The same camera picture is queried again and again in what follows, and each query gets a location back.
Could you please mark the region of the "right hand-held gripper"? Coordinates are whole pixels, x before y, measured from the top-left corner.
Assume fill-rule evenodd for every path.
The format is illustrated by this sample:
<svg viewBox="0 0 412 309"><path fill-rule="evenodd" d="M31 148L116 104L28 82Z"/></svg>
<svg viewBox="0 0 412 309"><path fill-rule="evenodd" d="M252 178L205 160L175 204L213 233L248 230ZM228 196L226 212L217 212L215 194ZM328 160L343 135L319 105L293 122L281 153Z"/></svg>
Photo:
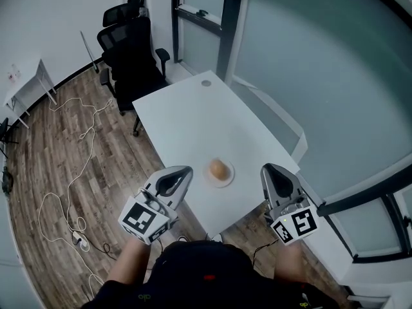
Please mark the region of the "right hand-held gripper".
<svg viewBox="0 0 412 309"><path fill-rule="evenodd" d="M313 234L319 228L316 207L311 203L296 175L280 165L267 163L260 172L263 196L269 204L280 204L264 214L268 226L279 241L287 246Z"/></svg>

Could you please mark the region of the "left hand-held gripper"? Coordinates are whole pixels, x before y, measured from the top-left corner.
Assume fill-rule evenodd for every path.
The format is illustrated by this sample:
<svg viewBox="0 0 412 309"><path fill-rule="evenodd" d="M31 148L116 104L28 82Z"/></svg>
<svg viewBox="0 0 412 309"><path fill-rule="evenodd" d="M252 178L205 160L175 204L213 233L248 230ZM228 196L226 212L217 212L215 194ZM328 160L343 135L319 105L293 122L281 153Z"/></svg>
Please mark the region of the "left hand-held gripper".
<svg viewBox="0 0 412 309"><path fill-rule="evenodd" d="M176 208L184 199L193 177L187 165L175 165L154 172L130 197L120 216L120 226L142 243L150 245L178 220Z"/></svg>

